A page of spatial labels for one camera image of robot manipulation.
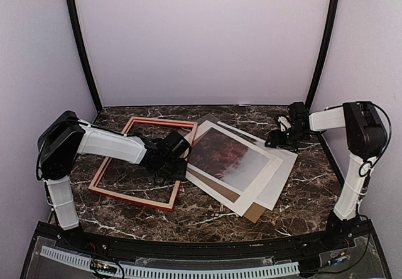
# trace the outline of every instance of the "brown marble table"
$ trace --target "brown marble table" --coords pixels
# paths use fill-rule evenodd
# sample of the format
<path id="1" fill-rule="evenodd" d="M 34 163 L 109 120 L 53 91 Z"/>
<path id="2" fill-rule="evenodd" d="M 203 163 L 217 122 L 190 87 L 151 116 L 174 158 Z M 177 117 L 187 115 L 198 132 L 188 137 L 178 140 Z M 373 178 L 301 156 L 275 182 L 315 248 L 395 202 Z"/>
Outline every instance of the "brown marble table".
<path id="1" fill-rule="evenodd" d="M 131 116 L 196 121 L 211 114 L 222 122 L 265 139 L 276 127 L 274 116 L 284 106 L 154 106 L 109 107 L 95 124 L 121 131 Z M 151 241 L 251 241 L 294 236 L 325 229 L 340 185 L 316 138 L 301 145 L 298 158 L 273 211 L 266 210 L 255 224 L 238 217 L 190 182 L 180 189 L 174 212 L 119 202 L 92 194 L 88 186 L 103 161 L 80 156 L 71 174 L 75 204 L 87 232 Z M 171 185 L 156 186 L 144 170 L 112 161 L 103 184 L 130 195 L 164 200 Z"/>

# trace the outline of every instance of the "white cable carrier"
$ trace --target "white cable carrier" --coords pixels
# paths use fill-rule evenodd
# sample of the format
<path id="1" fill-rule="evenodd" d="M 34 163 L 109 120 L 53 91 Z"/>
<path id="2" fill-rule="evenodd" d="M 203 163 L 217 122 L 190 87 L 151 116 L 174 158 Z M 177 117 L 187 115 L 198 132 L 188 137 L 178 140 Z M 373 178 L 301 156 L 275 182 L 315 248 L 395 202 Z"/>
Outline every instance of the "white cable carrier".
<path id="1" fill-rule="evenodd" d="M 91 271 L 90 258 L 64 252 L 60 249 L 42 246 L 41 256 L 63 263 L 84 271 Z M 166 270 L 159 268 L 144 268 L 121 263 L 125 278 L 152 278 L 152 279 L 265 279 L 298 275 L 298 262 L 282 265 L 262 266 L 259 268 L 243 268 L 239 270 Z M 121 270 L 116 265 L 117 273 L 114 277 L 121 278 Z M 98 271 L 103 275 L 112 275 L 106 271 Z"/>

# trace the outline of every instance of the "wooden frame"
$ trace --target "wooden frame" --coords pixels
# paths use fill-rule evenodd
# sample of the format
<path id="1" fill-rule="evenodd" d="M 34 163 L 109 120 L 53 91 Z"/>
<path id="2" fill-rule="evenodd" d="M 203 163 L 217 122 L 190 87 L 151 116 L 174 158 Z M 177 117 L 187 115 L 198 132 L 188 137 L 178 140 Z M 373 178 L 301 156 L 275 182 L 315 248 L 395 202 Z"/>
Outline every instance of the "wooden frame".
<path id="1" fill-rule="evenodd" d="M 167 126 L 167 127 L 174 127 L 174 128 L 191 129 L 190 134 L 188 134 L 186 136 L 186 139 L 190 144 L 193 143 L 195 133 L 197 131 L 197 126 L 198 126 L 197 122 L 131 117 L 131 119 L 128 121 L 128 123 L 122 130 L 122 133 L 128 133 L 135 124 L 148 124 L 148 125 L 155 125 L 155 126 Z M 180 181 L 179 180 L 177 180 L 175 182 L 175 185 L 173 187 L 173 191 L 171 193 L 168 203 L 156 202 L 156 201 L 148 200 L 148 199 L 140 199 L 139 197 L 120 194 L 117 192 L 109 191 L 109 190 L 98 187 L 99 183 L 101 182 L 101 180 L 103 179 L 103 177 L 106 173 L 107 167 L 109 166 L 111 160 L 112 160 L 112 158 L 105 158 L 104 161 L 102 162 L 102 165 L 99 167 L 98 171 L 96 172 L 94 178 L 92 179 L 92 181 L 89 185 L 88 189 L 91 192 L 99 194 L 99 195 L 105 195 L 105 196 L 111 197 L 116 200 L 129 202 L 130 204 L 144 205 L 146 207 L 151 207 L 154 209 L 160 209 L 160 210 L 165 210 L 165 211 L 173 211 L 173 206 L 175 204 L 175 201 L 178 196 L 179 189 L 180 189 Z"/>

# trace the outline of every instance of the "light purple wall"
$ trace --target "light purple wall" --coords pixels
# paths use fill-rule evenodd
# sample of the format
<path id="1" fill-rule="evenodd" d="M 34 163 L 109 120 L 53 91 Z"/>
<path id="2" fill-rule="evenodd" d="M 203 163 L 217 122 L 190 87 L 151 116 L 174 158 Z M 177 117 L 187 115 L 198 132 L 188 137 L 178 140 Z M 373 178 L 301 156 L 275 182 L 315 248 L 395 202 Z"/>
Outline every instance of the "light purple wall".
<path id="1" fill-rule="evenodd" d="M 106 106 L 304 100 L 329 0 L 77 0 Z"/>
<path id="2" fill-rule="evenodd" d="M 379 104 L 393 123 L 392 142 L 362 211 L 373 220 L 394 278 L 402 278 L 402 0 L 339 0 L 313 110 L 356 100 Z M 325 139 L 345 173 L 344 131 L 328 132 Z"/>
<path id="3" fill-rule="evenodd" d="M 36 141 L 64 110 L 92 120 L 65 0 L 0 0 L 0 277 L 19 278 L 49 214 Z"/>

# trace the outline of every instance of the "wire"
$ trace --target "wire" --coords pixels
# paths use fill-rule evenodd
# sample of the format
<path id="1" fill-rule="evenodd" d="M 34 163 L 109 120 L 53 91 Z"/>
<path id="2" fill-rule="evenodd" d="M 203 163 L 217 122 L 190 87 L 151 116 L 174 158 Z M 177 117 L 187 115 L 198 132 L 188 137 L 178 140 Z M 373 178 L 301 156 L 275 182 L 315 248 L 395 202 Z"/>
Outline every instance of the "wire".
<path id="1" fill-rule="evenodd" d="M 326 108 L 324 109 L 324 111 L 329 111 L 329 110 L 331 110 L 331 109 L 335 109 L 335 108 L 342 107 L 342 106 L 343 106 L 343 105 L 336 105 L 336 106 L 326 107 Z"/>
<path id="2" fill-rule="evenodd" d="M 310 131 L 309 132 L 309 134 L 311 134 L 312 136 L 318 136 L 318 135 L 320 135 L 320 134 L 323 134 L 323 133 L 325 133 L 326 132 L 326 130 L 323 130 L 323 131 Z"/>
<path id="3" fill-rule="evenodd" d="M 366 165 L 370 165 L 369 169 L 365 173 L 362 174 L 362 170 Z M 360 177 L 365 177 L 367 174 L 369 174 L 371 169 L 372 169 L 372 166 L 373 166 L 372 161 L 365 161 L 362 165 L 360 165 L 359 176 Z"/>
<path id="4" fill-rule="evenodd" d="M 346 243 L 347 243 L 347 251 L 348 251 L 348 250 L 350 250 L 350 242 L 349 242 L 349 240 L 347 240 L 346 238 L 345 238 L 345 241 L 346 241 Z"/>
<path id="5" fill-rule="evenodd" d="M 91 252 L 88 252 L 88 251 L 84 251 L 84 250 L 82 250 L 82 249 L 78 249 L 78 248 L 76 248 L 75 246 L 72 246 L 72 245 L 67 241 L 67 239 L 63 236 L 63 234 L 59 234 L 59 236 L 64 240 L 65 243 L 68 244 L 68 246 L 70 246 L 72 249 L 76 250 L 76 251 L 79 252 L 79 253 L 87 254 L 87 255 L 89 255 L 92 259 L 93 259 L 93 256 L 96 256 L 96 257 L 98 257 L 98 258 L 101 258 L 102 260 L 111 261 L 112 263 L 114 263 L 115 265 L 117 265 L 117 266 L 120 268 L 120 270 L 121 270 L 121 279 L 124 279 L 124 278 L 125 278 L 124 269 L 123 269 L 123 267 L 120 265 L 119 262 L 114 261 L 114 259 L 110 259 L 110 258 L 108 258 L 108 257 L 106 257 L 106 256 L 101 255 L 101 254 L 91 253 Z"/>
<path id="6" fill-rule="evenodd" d="M 87 246 L 91 246 L 94 249 L 94 251 L 96 251 L 96 247 L 93 243 L 88 243 Z"/>
<path id="7" fill-rule="evenodd" d="M 127 138 L 133 137 L 133 136 L 142 136 L 141 133 L 133 133 L 133 134 L 118 133 L 117 131 L 113 131 L 113 130 L 111 130 L 111 129 L 107 129 L 107 128 L 103 128 L 103 127 L 99 127 L 99 126 L 96 126 L 96 125 L 92 125 L 92 124 L 89 124 L 89 123 L 86 123 L 86 122 L 79 121 L 79 119 L 65 119 L 65 120 L 63 120 L 63 121 L 57 122 L 57 123 L 51 125 L 51 126 L 47 129 L 46 135 L 43 136 L 43 137 L 44 137 L 44 140 L 43 140 L 42 145 L 41 145 L 41 147 L 40 147 L 40 149 L 39 149 L 38 158 L 36 159 L 36 179 L 37 179 L 37 180 L 42 180 L 42 179 L 43 179 L 43 176 L 42 176 L 42 175 L 39 175 L 39 170 L 41 170 L 41 167 L 40 167 L 40 158 L 41 158 L 41 156 L 42 156 L 43 149 L 44 149 L 44 147 L 45 147 L 45 143 L 46 143 L 47 139 L 49 138 L 49 136 L 50 136 L 58 127 L 60 127 L 62 124 L 66 124 L 66 123 L 72 123 L 72 124 L 90 126 L 90 127 L 93 127 L 93 128 L 99 129 L 99 130 L 107 131 L 108 133 L 117 134 L 117 135 L 119 135 L 119 136 L 125 136 L 125 137 L 127 137 Z"/>
<path id="8" fill-rule="evenodd" d="M 388 114 L 385 112 L 384 109 L 382 109 L 380 106 L 378 106 L 377 104 L 372 103 L 372 102 L 367 102 L 367 104 L 370 104 L 370 105 L 374 106 L 375 108 L 378 108 L 384 114 L 385 118 L 387 119 L 388 129 L 389 129 L 387 142 L 386 142 L 386 144 L 384 146 L 384 149 L 379 154 L 377 160 L 372 164 L 371 169 L 373 169 L 374 166 L 378 163 L 379 159 L 383 157 L 384 152 L 387 150 L 387 148 L 389 146 L 389 142 L 391 141 L 391 137 L 392 137 L 392 124 L 391 124 L 391 120 L 389 119 Z"/>
<path id="9" fill-rule="evenodd" d="M 369 220 L 369 218 L 366 215 L 359 214 L 358 216 L 361 216 L 361 217 L 365 218 L 366 221 Z M 301 270 L 300 269 L 300 272 L 303 273 L 303 274 L 334 274 L 334 275 L 336 275 L 336 274 L 341 274 L 341 273 L 344 273 L 346 271 L 349 271 L 351 268 L 354 268 L 356 265 L 358 265 L 359 262 L 362 261 L 362 259 L 366 255 L 367 250 L 369 248 L 370 238 L 371 238 L 371 226 L 369 224 L 369 234 L 367 235 L 366 247 L 364 248 L 363 254 L 360 256 L 360 258 L 355 263 L 353 263 L 352 265 L 348 266 L 347 268 L 345 268 L 343 270 L 340 270 L 340 271 L 320 271 L 321 269 L 329 266 L 329 265 L 323 265 L 320 268 L 317 268 L 315 271 L 314 270 Z"/>
<path id="10" fill-rule="evenodd" d="M 190 147 L 188 148 L 188 153 L 187 153 L 187 155 L 186 155 L 185 157 L 181 158 L 181 159 L 186 160 L 186 159 L 191 155 L 191 152 L 192 152 L 192 151 L 193 151 L 193 148 L 190 146 Z"/>

